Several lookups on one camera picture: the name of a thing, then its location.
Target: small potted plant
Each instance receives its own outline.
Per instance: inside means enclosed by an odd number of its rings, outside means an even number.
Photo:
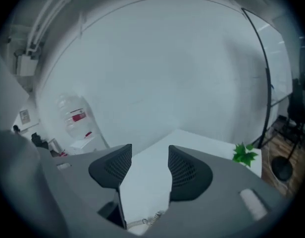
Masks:
[[[236,148],[234,149],[234,157],[233,161],[238,163],[243,163],[245,166],[251,166],[251,161],[255,160],[255,156],[258,154],[255,152],[251,152],[253,150],[253,146],[251,144],[245,145],[243,143],[239,145],[235,145]]]

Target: wooden floor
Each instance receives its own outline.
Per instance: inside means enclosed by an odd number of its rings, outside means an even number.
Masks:
[[[293,175],[286,183],[280,182],[272,173],[270,166],[273,158],[277,156],[288,157],[293,143],[289,140],[285,141],[284,137],[277,134],[268,144],[262,149],[262,176],[261,178],[279,190],[281,194],[286,197],[294,196],[300,185],[303,182],[305,176],[305,143],[301,149],[298,147],[290,158],[290,162],[293,166]]]

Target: ceiling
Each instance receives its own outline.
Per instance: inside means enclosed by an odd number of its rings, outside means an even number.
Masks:
[[[12,74],[15,74],[15,62],[13,61],[13,52],[17,49],[26,48],[26,41],[28,34],[33,26],[39,12],[46,3],[47,0],[21,0],[18,6],[11,13],[9,19],[6,21],[2,28],[0,35],[0,53],[3,59],[6,61],[7,66],[10,68]],[[90,3],[92,0],[72,0],[70,3],[74,4],[78,2],[78,6],[81,3]],[[253,11],[267,22],[272,24],[272,19],[280,16],[286,10],[286,4],[282,0],[234,0],[240,6]],[[9,46],[9,50],[6,48],[8,38],[12,38],[12,45]],[[32,91],[33,80],[32,77],[17,77],[19,83],[27,91]]]

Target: white desk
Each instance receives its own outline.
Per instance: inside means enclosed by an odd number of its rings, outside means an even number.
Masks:
[[[121,184],[121,201],[126,222],[154,216],[166,211],[172,177],[168,169],[168,147],[177,145],[225,159],[233,159],[235,145],[196,135],[183,130],[171,134],[132,158],[132,166]],[[249,168],[261,177],[261,150]]]

